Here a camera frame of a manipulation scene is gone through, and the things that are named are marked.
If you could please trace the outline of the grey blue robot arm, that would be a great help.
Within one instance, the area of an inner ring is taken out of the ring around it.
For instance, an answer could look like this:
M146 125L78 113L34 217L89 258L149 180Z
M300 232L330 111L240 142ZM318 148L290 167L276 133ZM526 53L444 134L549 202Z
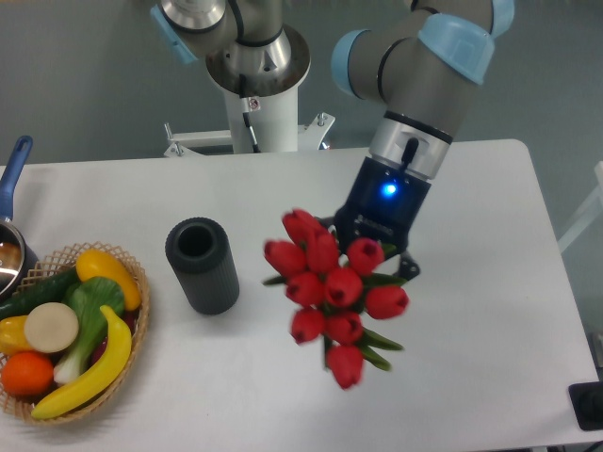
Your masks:
M236 153L301 147L297 90L310 52L281 2L157 1L151 15L173 52L203 61L222 90ZM513 16L511 1L414 1L396 25L337 42L337 87L385 106L348 198L323 220L341 250L372 238L399 258L400 278L419 274L408 234Z

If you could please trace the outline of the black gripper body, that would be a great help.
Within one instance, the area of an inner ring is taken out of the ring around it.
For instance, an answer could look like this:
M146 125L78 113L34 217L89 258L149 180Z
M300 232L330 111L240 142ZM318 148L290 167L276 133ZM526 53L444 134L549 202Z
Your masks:
M334 215L339 248L365 237L395 247L402 254L431 184L367 157L350 194Z

